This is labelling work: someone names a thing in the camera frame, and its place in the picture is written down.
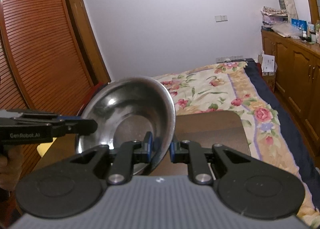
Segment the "floral blanket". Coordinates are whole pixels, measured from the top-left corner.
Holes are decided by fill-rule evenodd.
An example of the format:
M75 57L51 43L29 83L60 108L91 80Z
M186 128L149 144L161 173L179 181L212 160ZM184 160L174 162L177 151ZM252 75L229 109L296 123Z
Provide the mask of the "floral blanket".
M181 74L155 77L170 92L177 115L234 111L242 121L251 156L300 178L299 168L280 133L277 111L263 101L244 71L246 62L207 65ZM319 211L306 196L298 217L319 225Z

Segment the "yellow object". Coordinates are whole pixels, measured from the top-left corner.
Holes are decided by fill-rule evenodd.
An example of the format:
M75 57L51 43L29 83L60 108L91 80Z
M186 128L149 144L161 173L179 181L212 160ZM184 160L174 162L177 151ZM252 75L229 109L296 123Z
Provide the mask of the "yellow object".
M47 152L47 150L50 148L50 146L52 145L52 143L54 143L56 139L57 138L53 138L52 142L49 142L49 143L41 143L37 147L37 151L41 157L43 157L43 155Z

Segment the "storage box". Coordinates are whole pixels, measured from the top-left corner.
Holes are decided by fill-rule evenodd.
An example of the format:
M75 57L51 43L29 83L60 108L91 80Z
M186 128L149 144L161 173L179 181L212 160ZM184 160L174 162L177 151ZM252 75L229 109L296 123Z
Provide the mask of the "storage box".
M258 63L262 65L263 57L260 54L258 56ZM277 71L277 63L275 62L275 68L273 72L262 72L262 78L267 83L267 85L271 88L271 90L275 91L275 85L276 85L276 71Z

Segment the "metal bowl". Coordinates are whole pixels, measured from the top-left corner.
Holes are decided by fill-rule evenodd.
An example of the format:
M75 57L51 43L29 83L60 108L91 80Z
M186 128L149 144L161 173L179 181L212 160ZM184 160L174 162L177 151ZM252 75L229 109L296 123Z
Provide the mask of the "metal bowl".
M113 82L92 98L82 118L94 119L98 129L76 139L76 152L101 144L110 149L126 141L142 141L146 132L153 135L153 152L148 171L163 159L172 141L175 109L167 89L150 77L134 77ZM136 164L134 174L147 164Z

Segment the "gray ribbed surface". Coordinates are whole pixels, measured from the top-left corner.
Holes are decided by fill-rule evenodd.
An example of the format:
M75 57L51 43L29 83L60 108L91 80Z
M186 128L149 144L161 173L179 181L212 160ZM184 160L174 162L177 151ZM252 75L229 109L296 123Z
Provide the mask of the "gray ribbed surface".
M24 215L12 229L306 229L292 216L277 221L242 217L220 203L208 186L187 176L134 176L123 186L110 187L88 211L61 220Z

